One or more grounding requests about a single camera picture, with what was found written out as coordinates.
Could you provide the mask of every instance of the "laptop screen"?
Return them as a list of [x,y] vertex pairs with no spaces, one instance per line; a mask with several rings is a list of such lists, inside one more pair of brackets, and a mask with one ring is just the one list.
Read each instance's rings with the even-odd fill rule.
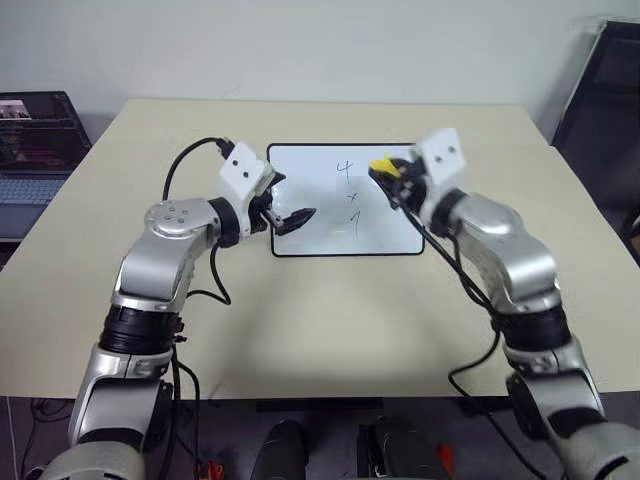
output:
[[66,93],[0,93],[0,173],[71,172],[90,148]]

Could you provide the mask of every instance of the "yellow object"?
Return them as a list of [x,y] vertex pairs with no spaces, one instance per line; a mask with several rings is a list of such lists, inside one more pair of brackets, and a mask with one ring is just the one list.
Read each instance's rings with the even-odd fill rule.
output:
[[398,169],[391,162],[391,157],[389,155],[385,155],[384,160],[374,160],[369,164],[369,168],[371,168],[374,172],[387,172],[388,174],[393,175],[396,178],[402,177]]

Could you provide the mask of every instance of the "table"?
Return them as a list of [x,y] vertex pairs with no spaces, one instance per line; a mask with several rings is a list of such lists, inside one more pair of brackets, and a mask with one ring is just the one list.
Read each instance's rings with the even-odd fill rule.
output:
[[[640,271],[521,107],[131,100],[0,273],[0,393],[76,395],[120,259],[192,141],[227,136],[264,155],[272,142],[407,142],[440,127],[458,129],[467,190],[513,206],[554,253],[600,390],[640,389]],[[221,165],[212,147],[194,152],[172,197],[216,197]],[[204,257],[193,288],[213,288]],[[278,259],[262,234],[218,266],[232,307],[195,297],[183,310],[180,357],[205,397],[450,395],[446,372],[491,341],[486,314],[429,249]],[[461,380],[503,395],[508,371],[498,353]]]

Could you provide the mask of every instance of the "laptop keyboard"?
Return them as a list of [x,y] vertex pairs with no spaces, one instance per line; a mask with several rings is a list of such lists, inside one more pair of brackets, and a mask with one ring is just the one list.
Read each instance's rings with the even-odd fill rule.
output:
[[46,205],[63,183],[56,179],[0,178],[0,205]]

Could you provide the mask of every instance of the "whiteboard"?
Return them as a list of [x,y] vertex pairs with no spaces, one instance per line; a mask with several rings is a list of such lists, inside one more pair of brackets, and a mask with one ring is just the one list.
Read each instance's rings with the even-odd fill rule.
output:
[[424,240],[400,210],[392,210],[369,177],[369,163],[385,155],[409,158],[410,145],[271,144],[267,158],[287,179],[272,188],[274,210],[289,215],[305,207],[316,214],[279,237],[274,255],[418,255]]

